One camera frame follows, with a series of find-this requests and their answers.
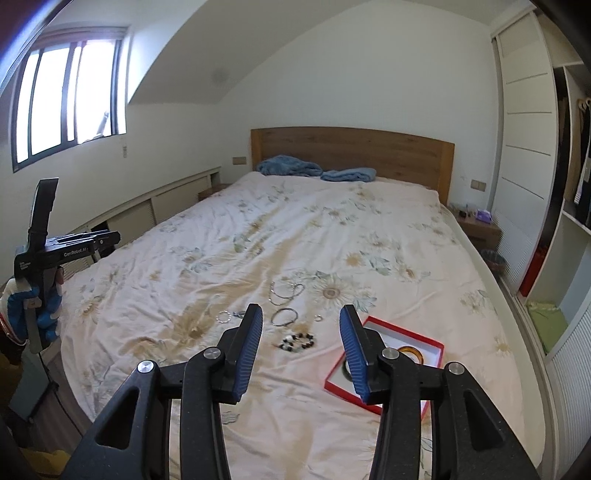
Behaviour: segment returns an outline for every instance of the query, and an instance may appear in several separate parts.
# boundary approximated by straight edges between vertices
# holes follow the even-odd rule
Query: glove
[[[61,286],[63,283],[64,272],[63,269],[58,268],[56,280],[48,292],[43,311],[37,315],[37,326],[41,338],[45,338],[48,342],[57,339],[56,327],[61,312]],[[17,282],[11,278],[6,284],[0,298],[0,323],[7,337],[14,343],[23,345],[28,339],[23,302],[38,296],[39,287],[29,285],[26,280]]]

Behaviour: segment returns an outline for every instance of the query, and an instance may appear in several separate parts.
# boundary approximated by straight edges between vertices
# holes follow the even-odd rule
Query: silver screw
[[[449,364],[449,371],[454,375],[462,375],[466,369],[462,364],[459,364],[458,362],[452,362]]]
[[[154,362],[150,360],[144,360],[143,362],[138,363],[138,372],[141,374],[146,374],[151,372],[154,369]]]
[[[382,350],[382,356],[388,360],[396,360],[400,356],[400,352],[395,348],[385,348]]]
[[[211,346],[203,352],[203,356],[205,358],[209,358],[210,360],[218,358],[221,354],[222,351],[216,346]]]

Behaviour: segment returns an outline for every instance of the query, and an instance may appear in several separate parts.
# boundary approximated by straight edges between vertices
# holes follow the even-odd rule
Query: floral bedsheet
[[[291,284],[303,285],[285,305],[298,313],[289,327],[269,322],[280,308],[269,301],[271,282],[284,297]],[[249,173],[76,274],[64,289],[64,369],[91,419],[139,361],[186,361],[238,324],[217,322],[219,312],[261,305],[265,324],[248,391],[238,405],[222,406],[237,478],[368,477],[378,416],[323,389],[342,353],[337,320],[346,303],[362,320],[371,314],[442,342],[444,362],[464,363],[524,437],[518,370],[494,306],[444,222],[437,193],[418,185]],[[291,332],[312,333],[315,346],[277,348]],[[175,404],[173,478],[178,418]],[[427,414],[421,479],[430,479],[430,462]]]

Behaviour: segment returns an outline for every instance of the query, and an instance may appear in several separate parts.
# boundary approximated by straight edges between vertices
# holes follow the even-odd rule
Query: blue towel
[[[289,155],[277,155],[262,161],[256,171],[263,175],[293,175],[297,177],[319,177],[322,168],[311,161],[303,161]]]
[[[326,181],[374,181],[375,173],[374,168],[359,167],[325,171],[320,178]]]

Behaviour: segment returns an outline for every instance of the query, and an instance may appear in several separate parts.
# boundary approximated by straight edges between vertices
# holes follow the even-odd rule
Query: wardrobe
[[[555,465],[562,476],[591,436],[591,229],[576,219],[582,169],[580,105],[591,74],[560,30],[531,11],[496,37],[503,126],[492,213],[507,260],[504,286],[521,305],[525,328],[549,382]],[[552,345],[541,341],[533,305],[560,313]]]

